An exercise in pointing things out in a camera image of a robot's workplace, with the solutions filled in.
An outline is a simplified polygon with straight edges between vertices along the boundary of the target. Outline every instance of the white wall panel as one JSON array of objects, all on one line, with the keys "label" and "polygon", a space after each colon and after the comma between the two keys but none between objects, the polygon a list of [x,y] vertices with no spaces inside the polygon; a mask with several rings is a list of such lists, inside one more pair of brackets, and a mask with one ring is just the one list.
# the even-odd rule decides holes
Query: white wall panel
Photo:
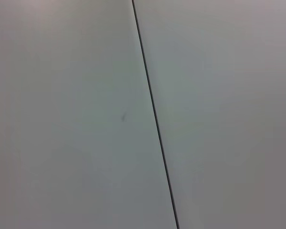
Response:
[{"label": "white wall panel", "polygon": [[286,228],[286,0],[135,0],[180,229]]},{"label": "white wall panel", "polygon": [[174,229],[128,0],[0,0],[0,229]]}]

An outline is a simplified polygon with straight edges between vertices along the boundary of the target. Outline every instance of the dark line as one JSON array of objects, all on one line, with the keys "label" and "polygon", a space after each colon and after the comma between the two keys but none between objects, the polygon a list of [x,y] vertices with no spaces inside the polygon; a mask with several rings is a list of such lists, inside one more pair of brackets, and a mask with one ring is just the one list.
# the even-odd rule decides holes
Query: dark line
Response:
[{"label": "dark line", "polygon": [[151,82],[150,82],[149,74],[148,74],[148,70],[147,70],[147,64],[146,64],[146,59],[145,59],[145,54],[144,54],[144,49],[143,49],[143,44],[142,44],[142,38],[141,38],[141,33],[140,33],[140,28],[139,28],[139,22],[138,22],[137,12],[136,12],[136,10],[135,10],[134,0],[132,0],[132,2],[133,2],[133,11],[134,11],[135,23],[136,23],[136,25],[137,25],[137,30],[138,30],[138,35],[139,35],[139,40],[140,40],[140,46],[141,46],[142,55],[143,55],[143,62],[144,62],[144,67],[145,67],[145,71],[146,71],[146,76],[147,76],[147,82],[148,82],[149,92],[150,92],[150,94],[151,94],[152,105],[153,105],[153,114],[154,114],[154,118],[155,118],[155,120],[156,120],[156,126],[157,126],[159,141],[160,141],[160,147],[161,147],[161,152],[162,152],[162,157],[163,157],[163,162],[164,162],[164,168],[165,168],[165,173],[166,173],[168,188],[169,188],[169,190],[170,190],[170,195],[171,195],[171,201],[172,201],[172,206],[173,206],[173,211],[174,211],[176,226],[177,226],[177,229],[180,229],[180,227],[179,227],[179,221],[178,221],[178,216],[177,216],[177,211],[176,211],[175,200],[174,200],[173,191],[172,191],[172,186],[171,186],[171,180],[170,180],[170,176],[169,176],[169,174],[168,174],[168,169],[167,169],[167,164],[166,164],[166,159],[165,159],[165,154],[164,154],[164,148],[163,148],[163,143],[162,143],[162,138],[161,138],[161,133],[160,133],[160,128],[159,128],[158,118],[157,118],[157,112],[156,112],[156,108],[155,108],[154,101],[153,101],[152,87],[151,87]]}]

